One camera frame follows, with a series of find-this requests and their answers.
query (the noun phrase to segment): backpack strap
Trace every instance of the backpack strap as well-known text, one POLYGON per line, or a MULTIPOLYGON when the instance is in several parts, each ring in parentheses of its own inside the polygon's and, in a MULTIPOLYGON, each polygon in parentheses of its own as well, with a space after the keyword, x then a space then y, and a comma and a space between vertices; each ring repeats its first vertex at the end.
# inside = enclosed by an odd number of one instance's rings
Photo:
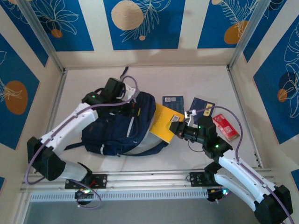
POLYGON ((72 148, 77 148, 77 147, 80 147, 80 146, 83 146, 83 142, 78 142, 78 143, 75 143, 75 144, 71 144, 71 145, 68 145, 64 150, 69 150, 69 149, 72 149, 72 148))
POLYGON ((158 145, 156 145, 155 147, 153 147, 153 148, 151 148, 149 150, 146 150, 146 151, 144 151, 142 153, 137 153, 137 154, 123 154, 123 155, 126 155, 126 156, 146 156, 146 155, 153 155, 153 154, 159 153, 162 150, 162 148, 164 148, 167 145, 168 145, 167 142, 162 141, 158 145))
MULTIPOLYGON (((83 142, 79 142, 79 143, 74 143, 74 144, 71 144, 71 145, 68 145, 65 150, 69 150, 69 149, 73 149, 73 148, 77 148, 77 147, 80 147, 80 146, 83 146, 83 142)), ((126 156, 146 156, 146 155, 154 155, 154 154, 157 154, 159 153, 162 148, 164 148, 165 146, 167 146, 168 143, 165 142, 165 141, 162 141, 160 142, 158 145, 156 145, 155 147, 151 148, 151 149, 148 149, 142 153, 137 153, 137 154, 122 154, 122 155, 126 155, 126 156)))

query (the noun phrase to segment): white table surface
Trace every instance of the white table surface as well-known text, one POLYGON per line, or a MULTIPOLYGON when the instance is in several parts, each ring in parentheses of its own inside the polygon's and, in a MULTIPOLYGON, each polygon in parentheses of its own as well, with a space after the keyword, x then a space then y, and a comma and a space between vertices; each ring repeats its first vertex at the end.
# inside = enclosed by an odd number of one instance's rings
MULTIPOLYGON (((123 67, 115 67, 68 71, 55 125, 58 125, 73 112, 87 93, 104 87, 110 77, 119 78, 123 70, 123 67)), ((244 130, 239 155, 250 166, 258 166, 254 156, 254 146, 245 128, 245 121, 242 119, 225 66, 130 67, 127 75, 133 76, 137 80, 138 88, 152 94, 157 103, 162 103, 162 96, 184 96, 184 108, 187 110, 190 108, 193 98, 198 97, 232 110, 240 119, 244 130)), ((130 79, 126 79, 125 82, 134 86, 130 79)), ((236 120, 228 112, 215 108, 213 116, 219 113, 223 113, 229 122, 240 131, 236 120)), ((230 144, 235 148, 238 140, 239 138, 230 144)), ((76 136, 70 144, 79 141, 80 136, 76 136)), ((201 150, 201 145, 198 143, 190 145, 194 150, 201 150)), ((65 151, 62 158, 73 162, 79 161, 94 172, 181 170, 204 168, 212 162, 204 153, 191 151, 187 142, 176 136, 170 145, 159 154, 151 156, 103 156, 89 153, 84 147, 79 147, 65 151)))

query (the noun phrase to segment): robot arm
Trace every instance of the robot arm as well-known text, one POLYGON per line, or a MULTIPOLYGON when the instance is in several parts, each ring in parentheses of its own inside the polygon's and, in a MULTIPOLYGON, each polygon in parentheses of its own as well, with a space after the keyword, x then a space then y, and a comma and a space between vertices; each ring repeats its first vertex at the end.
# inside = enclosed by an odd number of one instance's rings
POLYGON ((236 151, 217 135, 211 117, 202 116, 198 127, 189 126, 195 114, 196 111, 185 112, 185 122, 172 122, 170 130, 181 139, 201 143, 205 154, 214 160, 205 168, 206 181, 216 182, 234 192, 254 211, 260 223, 281 224, 287 215, 271 191, 292 214, 290 191, 284 185, 275 186, 241 158, 236 158, 236 151))
POLYGON ((55 129, 39 140, 32 137, 27 142, 28 161, 30 162, 42 147, 32 166, 47 180, 53 181, 57 178, 65 178, 89 185, 92 176, 92 171, 89 168, 80 163, 63 161, 59 156, 71 139, 78 136, 85 127, 94 122, 102 113, 135 116, 139 108, 135 102, 130 101, 132 96, 136 95, 135 91, 135 88, 110 78, 100 94, 88 93, 74 112, 55 129))

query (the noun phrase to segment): red box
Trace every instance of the red box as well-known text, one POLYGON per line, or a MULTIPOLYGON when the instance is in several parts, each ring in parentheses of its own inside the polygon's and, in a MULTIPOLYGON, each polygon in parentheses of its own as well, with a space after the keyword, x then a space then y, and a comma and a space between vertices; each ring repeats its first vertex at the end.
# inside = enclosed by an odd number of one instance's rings
POLYGON ((213 122, 221 130, 227 140, 231 141, 240 136, 222 113, 213 117, 213 122))

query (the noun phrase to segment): yellow booklet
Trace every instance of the yellow booklet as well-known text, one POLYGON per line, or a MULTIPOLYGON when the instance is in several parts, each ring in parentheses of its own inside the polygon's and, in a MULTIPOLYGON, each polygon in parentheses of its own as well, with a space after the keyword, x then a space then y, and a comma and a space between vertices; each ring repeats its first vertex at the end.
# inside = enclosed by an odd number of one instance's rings
POLYGON ((172 121, 183 121, 184 115, 156 103, 154 122, 149 130, 151 133, 170 143, 174 133, 169 130, 172 121))

